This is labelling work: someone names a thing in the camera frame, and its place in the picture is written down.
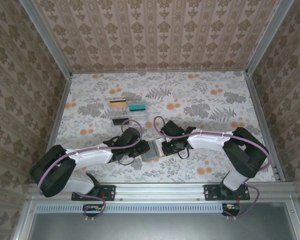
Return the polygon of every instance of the floral tablecloth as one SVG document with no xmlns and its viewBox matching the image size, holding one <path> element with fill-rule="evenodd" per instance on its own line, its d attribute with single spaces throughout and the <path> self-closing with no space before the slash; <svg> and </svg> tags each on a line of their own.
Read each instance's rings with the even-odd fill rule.
<svg viewBox="0 0 300 240">
<path fill-rule="evenodd" d="M 74 74 L 56 144 L 80 149 L 121 135 L 120 127 L 111 124 L 111 98 L 147 102 L 145 140 L 159 138 L 152 120 L 160 115 L 184 129 L 226 132 L 245 127 L 263 142 L 243 72 L 227 71 Z M 138 157 L 128 166 L 113 162 L 80 171 L 101 183 L 197 183 L 220 182 L 231 166 L 223 152 L 194 149 L 187 159 L 171 155 L 142 162 Z M 259 172 L 252 181 L 275 181 L 272 169 Z"/>
</svg>

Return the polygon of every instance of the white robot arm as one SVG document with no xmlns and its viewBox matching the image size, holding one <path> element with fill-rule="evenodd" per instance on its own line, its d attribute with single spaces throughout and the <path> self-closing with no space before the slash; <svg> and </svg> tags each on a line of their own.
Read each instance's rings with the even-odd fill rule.
<svg viewBox="0 0 300 240">
<path fill-rule="evenodd" d="M 220 188 L 226 191 L 236 191 L 248 178 L 253 178 L 266 159 L 266 155 L 257 147 L 235 140 L 229 135 L 240 136 L 248 139 L 267 150 L 255 137 L 245 128 L 238 127 L 235 131 L 207 132 L 195 127 L 183 130 L 174 122 L 169 121 L 161 129 L 166 136 L 182 136 L 194 134 L 187 137 L 167 141 L 165 137 L 153 141 L 141 140 L 133 147 L 122 149 L 110 149 L 111 147 L 128 146 L 137 141 L 140 133 L 129 127 L 122 136 L 117 136 L 103 144 L 88 149 L 64 149 L 60 145 L 52 147 L 44 157 L 31 169 L 30 175 L 38 183 L 47 168 L 60 156 L 76 152 L 67 156 L 60 164 L 56 165 L 45 177 L 40 190 L 46 197 L 52 197 L 60 192 L 80 192 L 89 194 L 98 182 L 90 174 L 79 174 L 78 169 L 95 164 L 107 164 L 120 161 L 124 155 L 135 158 L 141 155 L 143 161 L 149 161 L 160 156 L 178 154 L 180 151 L 189 149 L 209 149 L 224 152 L 230 159 L 233 169 L 225 176 Z"/>
</svg>

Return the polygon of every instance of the purple cable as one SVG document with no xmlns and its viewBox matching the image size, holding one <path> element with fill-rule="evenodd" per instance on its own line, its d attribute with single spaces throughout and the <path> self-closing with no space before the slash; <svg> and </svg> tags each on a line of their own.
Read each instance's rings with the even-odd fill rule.
<svg viewBox="0 0 300 240">
<path fill-rule="evenodd" d="M 100 217 L 100 216 L 104 213 L 104 211 L 106 210 L 106 201 L 103 200 L 102 198 L 97 197 L 97 196 L 89 196 L 89 195 L 85 195 L 85 194 L 82 194 L 82 193 L 80 193 L 80 192 L 75 192 L 75 194 L 77 194 L 77 195 L 79 195 L 79 196 L 81 196 L 81 197 L 84 197 L 84 198 L 96 199 L 96 200 L 99 200 L 99 201 L 101 201 L 101 202 L 103 203 L 103 206 L 102 206 L 101 211 L 98 213 L 97 216 L 94 216 L 94 218 Z M 93 208 L 93 206 L 87 206 L 87 207 L 84 209 L 83 215 L 84 215 L 85 217 L 88 217 L 88 216 L 87 216 L 87 210 L 90 209 L 90 208 Z"/>
<path fill-rule="evenodd" d="M 233 217 L 233 218 L 243 217 L 244 215 L 246 215 L 256 205 L 256 203 L 257 203 L 257 201 L 259 199 L 260 191 L 259 191 L 258 188 L 256 188 L 255 186 L 251 186 L 251 185 L 247 184 L 246 182 L 244 183 L 244 185 L 246 185 L 248 188 L 252 188 L 252 189 L 256 190 L 256 197 L 255 197 L 253 203 L 251 204 L 251 206 L 244 213 L 241 213 L 241 214 L 239 214 L 237 216 L 233 216 L 230 212 L 227 212 L 227 211 L 223 210 L 230 217 Z"/>
<path fill-rule="evenodd" d="M 135 145 L 137 145 L 140 141 L 141 141 L 141 138 L 143 136 L 143 130 L 142 130 L 142 126 L 139 122 L 135 121 L 135 120 L 132 120 L 132 119 L 128 119 L 128 120 L 125 120 L 122 125 L 121 125 L 121 131 L 124 132 L 124 129 L 123 129 L 123 126 L 126 122 L 134 122 L 136 124 L 138 124 L 139 128 L 140 128 L 140 137 L 138 138 L 138 140 L 133 143 L 133 144 L 130 144 L 130 145 L 127 145 L 127 146 L 101 146 L 101 147 L 90 147 L 90 148 L 84 148 L 84 149 L 81 149 L 81 150 L 78 150 L 78 151 L 73 151 L 73 152 L 69 152 L 61 157 L 59 157 L 54 163 L 52 163 L 48 169 L 44 172 L 44 174 L 42 175 L 42 177 L 40 178 L 40 181 L 38 183 L 38 193 L 41 195 L 41 191 L 40 191 L 40 188 L 41 188 L 41 185 L 43 183 L 43 181 L 45 180 L 45 178 L 47 177 L 47 175 L 49 174 L 49 172 L 54 168 L 55 165 L 57 165 L 58 163 L 60 163 L 63 159 L 65 159 L 66 157 L 69 157 L 71 155 L 74 155 L 74 154 L 81 154 L 81 153 L 85 153 L 85 152 L 90 152 L 90 151 L 98 151 L 98 150 L 115 150 L 115 149 L 127 149 L 127 148 L 131 148 Z"/>
<path fill-rule="evenodd" d="M 182 139 L 184 137 L 189 137 L 189 136 L 194 136 L 194 135 L 201 135 L 201 134 L 211 135 L 211 136 L 218 136 L 218 137 L 233 138 L 233 139 L 237 139 L 237 140 L 243 141 L 245 143 L 251 144 L 251 145 L 255 146 L 256 148 L 260 149 L 265 154 L 265 156 L 268 158 L 268 162 L 267 162 L 267 164 L 265 166 L 261 167 L 259 169 L 259 171 L 262 171 L 262 170 L 266 169 L 267 167 L 269 167 L 270 164 L 271 164 L 271 162 L 272 162 L 269 153 L 262 146 L 258 145 L 257 143 L 255 143 L 253 141 L 245 139 L 243 137 L 234 136 L 234 135 L 226 134 L 226 133 L 223 133 L 223 132 L 210 132 L 210 131 L 193 132 L 193 133 L 184 134 L 184 135 L 181 135 L 181 136 L 167 136 L 167 135 L 161 133 L 160 130 L 157 128 L 157 126 L 156 126 L 156 120 L 157 119 L 161 119 L 163 121 L 163 125 L 165 125 L 166 122 L 165 122 L 165 120 L 164 120 L 164 118 L 162 116 L 156 116 L 153 119 L 154 129 L 158 132 L 158 134 L 160 134 L 161 136 L 163 136 L 165 138 L 169 138 L 169 139 Z"/>
<path fill-rule="evenodd" d="M 218 137 L 228 137 L 228 138 L 233 138 L 233 139 L 237 139 L 237 140 L 240 140 L 240 141 L 243 141 L 243 142 L 245 142 L 245 143 L 248 143 L 248 144 L 251 144 L 251 145 L 255 146 L 256 148 L 260 149 L 260 150 L 265 154 L 265 156 L 268 158 L 267 164 L 266 164 L 265 166 L 261 167 L 261 168 L 259 169 L 258 172 L 260 172 L 260 171 L 266 169 L 267 167 L 269 167 L 270 164 L 271 164 L 271 162 L 272 162 L 272 159 L 271 159 L 269 153 L 268 153 L 263 147 L 261 147 L 260 145 L 256 144 L 255 142 L 250 141 L 250 140 L 248 140 L 248 139 L 245 139 L 245 138 L 243 138 L 243 137 L 234 136 L 234 135 L 231 135 L 231 134 L 225 134 L 225 133 L 222 133 L 222 132 L 209 132 L 209 131 L 193 132 L 193 133 L 184 134 L 184 135 L 181 135 L 181 136 L 167 136 L 167 135 L 161 133 L 160 130 L 157 128 L 157 126 L 156 126 L 156 120 L 157 120 L 157 119 L 161 119 L 161 120 L 163 121 L 163 125 L 165 125 L 166 122 L 165 122 L 165 120 L 164 120 L 164 118 L 163 118 L 162 116 L 156 116 L 156 117 L 153 119 L 153 126 L 154 126 L 154 129 L 155 129 L 161 136 L 163 136 L 163 137 L 165 137 L 165 138 L 170 138 L 170 139 L 181 139 L 181 138 L 184 138 L 184 137 L 189 137 L 189 136 L 194 136 L 194 135 L 200 135 L 200 134 L 212 135 L 212 136 L 218 136 Z M 248 184 L 246 183 L 246 181 L 244 182 L 244 185 L 246 185 L 248 188 L 252 188 L 252 189 L 255 189 L 255 190 L 256 190 L 256 198 L 255 198 L 255 200 L 253 201 L 253 203 L 251 204 L 251 206 L 248 208 L 248 210 L 245 211 L 245 212 L 242 213 L 242 214 L 239 214 L 238 216 L 236 216 L 236 218 L 242 217 L 242 216 L 246 215 L 246 214 L 247 214 L 247 213 L 255 206 L 255 204 L 257 203 L 257 201 L 258 201 L 258 199 L 259 199 L 259 196 L 260 196 L 260 191 L 259 191 L 256 187 L 251 186 L 251 185 L 248 185 Z"/>
</svg>

